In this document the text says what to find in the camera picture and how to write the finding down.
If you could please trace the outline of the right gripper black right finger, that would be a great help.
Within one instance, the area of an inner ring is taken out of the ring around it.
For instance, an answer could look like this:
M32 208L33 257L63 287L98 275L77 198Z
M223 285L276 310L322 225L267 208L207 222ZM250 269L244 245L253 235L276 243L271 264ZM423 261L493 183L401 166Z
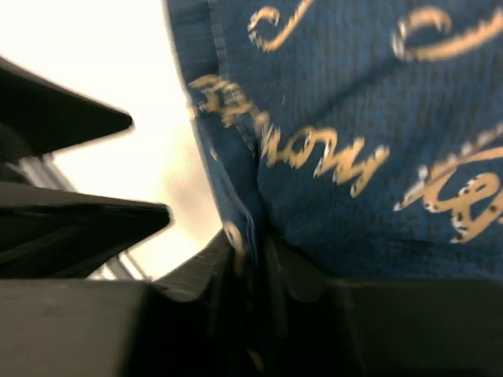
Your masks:
M278 376L499 376L502 285L336 279L264 245Z

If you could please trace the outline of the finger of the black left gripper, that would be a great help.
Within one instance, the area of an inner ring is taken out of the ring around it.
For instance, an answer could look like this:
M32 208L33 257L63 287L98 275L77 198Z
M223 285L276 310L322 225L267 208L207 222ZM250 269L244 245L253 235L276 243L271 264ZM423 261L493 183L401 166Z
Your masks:
M3 182L1 277L85 278L169 223L164 204Z
M1 124L41 156L127 130L133 119L2 58Z

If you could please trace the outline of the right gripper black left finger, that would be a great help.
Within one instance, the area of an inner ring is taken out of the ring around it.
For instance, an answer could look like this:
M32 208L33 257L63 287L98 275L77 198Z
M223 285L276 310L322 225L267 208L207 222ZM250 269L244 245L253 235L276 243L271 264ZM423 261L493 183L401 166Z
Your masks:
M231 251L218 234L155 282L91 280L36 254L1 278L4 376L253 376L232 314Z

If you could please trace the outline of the blue pillowcase with gold script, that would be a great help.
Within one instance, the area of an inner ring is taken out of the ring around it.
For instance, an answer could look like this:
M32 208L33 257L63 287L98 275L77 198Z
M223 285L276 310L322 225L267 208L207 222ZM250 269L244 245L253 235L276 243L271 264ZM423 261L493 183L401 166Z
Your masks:
M169 1L224 229L333 276L502 276L499 1Z

